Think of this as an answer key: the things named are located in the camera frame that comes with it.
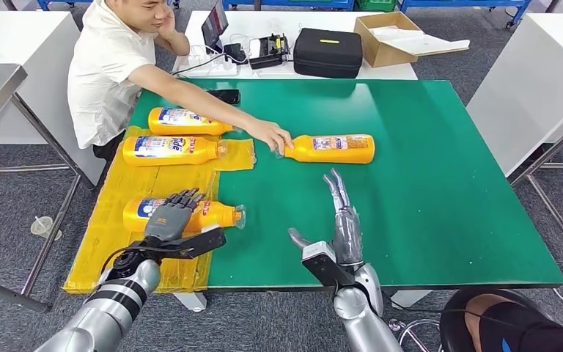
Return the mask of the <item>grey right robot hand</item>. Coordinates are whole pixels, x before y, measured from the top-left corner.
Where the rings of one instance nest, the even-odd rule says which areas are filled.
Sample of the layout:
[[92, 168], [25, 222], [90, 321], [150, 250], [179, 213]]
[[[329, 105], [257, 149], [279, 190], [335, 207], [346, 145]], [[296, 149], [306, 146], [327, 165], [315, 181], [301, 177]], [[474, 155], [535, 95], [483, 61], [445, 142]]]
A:
[[306, 267], [315, 273], [341, 270], [354, 274], [364, 265], [361, 226], [356, 208], [341, 175], [335, 169], [323, 175], [334, 205], [334, 236], [326, 243], [310, 242], [297, 229], [287, 230], [292, 243], [301, 250]]

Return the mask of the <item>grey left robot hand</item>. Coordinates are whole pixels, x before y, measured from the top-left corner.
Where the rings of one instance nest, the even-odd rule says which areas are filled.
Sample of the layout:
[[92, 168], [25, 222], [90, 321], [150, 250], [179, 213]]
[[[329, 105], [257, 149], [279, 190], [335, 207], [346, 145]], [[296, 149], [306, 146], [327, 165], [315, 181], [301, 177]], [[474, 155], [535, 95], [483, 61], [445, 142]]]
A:
[[186, 225], [204, 197], [199, 188], [171, 194], [159, 205], [144, 228], [146, 242], [169, 242], [182, 238]]

